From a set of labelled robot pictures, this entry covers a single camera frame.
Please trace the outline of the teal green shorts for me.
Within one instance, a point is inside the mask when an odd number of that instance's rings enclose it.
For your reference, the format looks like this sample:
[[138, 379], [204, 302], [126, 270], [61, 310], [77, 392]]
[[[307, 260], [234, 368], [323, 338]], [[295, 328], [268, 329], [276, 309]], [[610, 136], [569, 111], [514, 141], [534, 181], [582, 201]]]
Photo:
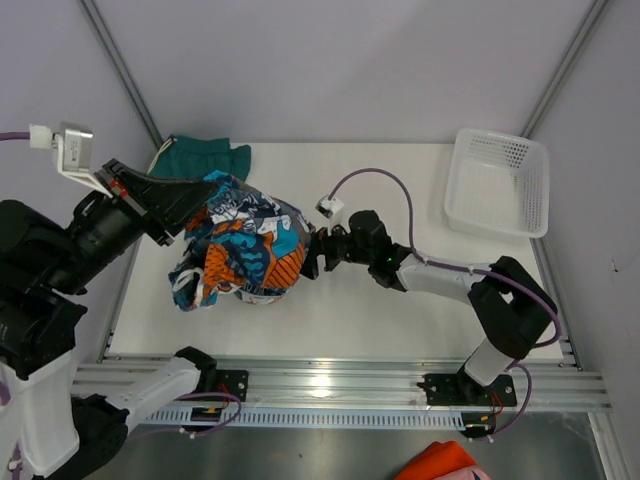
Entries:
[[170, 135], [151, 161], [148, 174], [159, 178], [197, 179], [221, 171], [246, 180], [251, 160], [249, 145], [233, 147], [228, 138], [202, 140]]

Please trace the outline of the patterned blue orange shorts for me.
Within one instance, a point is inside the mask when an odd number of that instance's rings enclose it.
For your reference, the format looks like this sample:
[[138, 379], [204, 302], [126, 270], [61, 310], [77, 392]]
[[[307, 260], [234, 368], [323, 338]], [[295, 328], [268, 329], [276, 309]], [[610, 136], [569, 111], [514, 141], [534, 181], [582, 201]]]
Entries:
[[209, 308], [221, 295], [269, 305], [297, 283], [315, 227], [291, 204], [231, 174], [204, 177], [218, 190], [184, 230], [185, 250], [168, 274], [183, 312]]

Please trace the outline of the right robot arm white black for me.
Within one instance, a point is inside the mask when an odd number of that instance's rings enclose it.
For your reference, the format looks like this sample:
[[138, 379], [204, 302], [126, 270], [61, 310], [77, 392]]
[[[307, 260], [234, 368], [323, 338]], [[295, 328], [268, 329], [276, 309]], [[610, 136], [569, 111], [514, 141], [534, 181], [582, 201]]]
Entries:
[[471, 307], [485, 338], [455, 375], [454, 390], [463, 403], [474, 403], [508, 368], [546, 346], [542, 335], [548, 327], [561, 332], [555, 303], [516, 259], [502, 256], [486, 265], [434, 259], [393, 242], [373, 210], [352, 214], [346, 226], [338, 211], [319, 211], [329, 224], [311, 236], [304, 277], [318, 277], [322, 257], [327, 272], [341, 263], [364, 265], [383, 288], [435, 294]]

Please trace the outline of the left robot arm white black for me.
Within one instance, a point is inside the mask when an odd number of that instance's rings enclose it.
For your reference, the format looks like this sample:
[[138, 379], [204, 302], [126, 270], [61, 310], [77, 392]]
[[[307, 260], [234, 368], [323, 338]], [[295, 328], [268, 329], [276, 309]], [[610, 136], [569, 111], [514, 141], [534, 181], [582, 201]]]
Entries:
[[217, 363], [186, 347], [112, 396], [77, 398], [75, 297], [142, 236], [171, 243], [216, 180], [154, 178], [112, 160], [61, 227], [17, 200], [1, 204], [1, 461], [36, 479], [81, 479], [108, 463], [131, 431], [181, 398], [216, 396]]

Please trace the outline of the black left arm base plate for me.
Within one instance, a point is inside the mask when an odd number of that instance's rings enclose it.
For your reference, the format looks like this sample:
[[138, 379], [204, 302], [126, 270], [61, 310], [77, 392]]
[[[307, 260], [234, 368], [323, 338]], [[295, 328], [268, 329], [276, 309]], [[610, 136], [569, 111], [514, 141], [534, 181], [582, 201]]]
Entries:
[[198, 386], [198, 392], [228, 393], [246, 400], [250, 374], [247, 370], [217, 369], [215, 373], [207, 375]]

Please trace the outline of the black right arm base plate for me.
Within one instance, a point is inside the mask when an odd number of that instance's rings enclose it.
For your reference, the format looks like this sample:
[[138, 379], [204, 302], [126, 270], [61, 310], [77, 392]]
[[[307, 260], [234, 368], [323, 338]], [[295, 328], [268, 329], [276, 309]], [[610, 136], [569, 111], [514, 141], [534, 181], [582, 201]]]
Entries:
[[429, 373], [416, 383], [430, 406], [515, 407], [517, 397], [511, 376], [499, 375], [489, 386], [482, 386], [462, 373]]

